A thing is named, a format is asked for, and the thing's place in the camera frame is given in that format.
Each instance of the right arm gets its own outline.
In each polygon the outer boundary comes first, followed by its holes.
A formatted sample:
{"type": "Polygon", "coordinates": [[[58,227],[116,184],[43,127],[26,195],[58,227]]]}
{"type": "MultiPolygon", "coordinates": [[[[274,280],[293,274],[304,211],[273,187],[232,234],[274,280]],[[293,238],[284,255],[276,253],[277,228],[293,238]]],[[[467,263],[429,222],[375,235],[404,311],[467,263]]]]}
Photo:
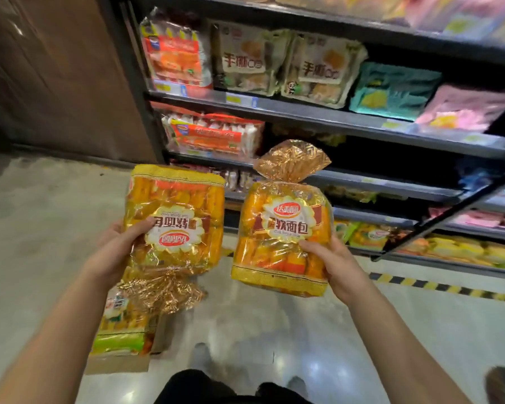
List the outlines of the right arm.
{"type": "Polygon", "coordinates": [[[348,306],[391,404],[471,404],[411,333],[395,308],[336,237],[329,250],[299,243],[323,259],[333,292],[348,306]]]}

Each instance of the left arm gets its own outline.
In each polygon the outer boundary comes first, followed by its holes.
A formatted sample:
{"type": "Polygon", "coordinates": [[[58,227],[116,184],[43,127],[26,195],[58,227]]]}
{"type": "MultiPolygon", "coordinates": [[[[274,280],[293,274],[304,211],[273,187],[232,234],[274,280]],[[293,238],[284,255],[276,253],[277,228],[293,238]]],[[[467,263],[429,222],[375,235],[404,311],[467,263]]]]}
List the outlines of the left arm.
{"type": "Polygon", "coordinates": [[[149,218],[126,232],[119,224],[84,264],[43,326],[0,381],[0,404],[73,404],[107,293],[121,278],[135,239],[153,227],[149,218]]]}

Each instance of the black and yellow striped tape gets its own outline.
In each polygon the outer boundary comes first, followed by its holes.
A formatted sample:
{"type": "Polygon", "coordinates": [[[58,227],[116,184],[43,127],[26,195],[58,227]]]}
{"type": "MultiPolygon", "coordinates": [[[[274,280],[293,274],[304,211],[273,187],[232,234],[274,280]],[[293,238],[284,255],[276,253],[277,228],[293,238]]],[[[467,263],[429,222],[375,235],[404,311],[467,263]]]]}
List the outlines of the black and yellow striped tape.
{"type": "MultiPolygon", "coordinates": [[[[222,256],[234,256],[234,250],[223,248],[222,256]]],[[[412,288],[421,288],[428,290],[439,290],[440,292],[454,293],[455,295],[471,296],[473,298],[494,299],[505,302],[505,293],[490,292],[481,289],[470,289],[464,286],[446,285],[431,281],[422,281],[420,279],[404,278],[403,276],[394,276],[390,274],[379,274],[371,272],[368,277],[376,282],[393,283],[396,285],[411,286],[412,288]]]]}

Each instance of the shoe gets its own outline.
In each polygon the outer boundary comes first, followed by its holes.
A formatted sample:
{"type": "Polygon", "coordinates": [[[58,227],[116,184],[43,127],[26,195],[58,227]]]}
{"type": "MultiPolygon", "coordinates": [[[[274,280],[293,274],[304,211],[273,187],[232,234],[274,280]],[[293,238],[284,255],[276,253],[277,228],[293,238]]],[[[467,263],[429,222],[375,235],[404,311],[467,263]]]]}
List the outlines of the shoe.
{"type": "Polygon", "coordinates": [[[289,380],[288,384],[286,384],[286,388],[288,390],[293,391],[294,393],[299,394],[305,400],[309,398],[309,393],[307,392],[307,385],[305,384],[302,378],[297,377],[296,375],[289,380]]]}
{"type": "Polygon", "coordinates": [[[201,370],[209,375],[212,365],[212,354],[209,352],[208,345],[206,343],[197,343],[190,354],[189,368],[201,370]]]}

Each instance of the brown wooden panel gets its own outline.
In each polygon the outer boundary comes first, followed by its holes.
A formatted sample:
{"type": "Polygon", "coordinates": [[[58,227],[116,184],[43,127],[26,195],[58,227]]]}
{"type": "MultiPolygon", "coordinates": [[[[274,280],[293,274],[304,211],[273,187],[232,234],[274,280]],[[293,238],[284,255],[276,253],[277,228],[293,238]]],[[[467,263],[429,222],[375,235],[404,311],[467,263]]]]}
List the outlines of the brown wooden panel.
{"type": "Polygon", "coordinates": [[[157,161],[96,0],[0,0],[0,111],[18,143],[157,161]]]}

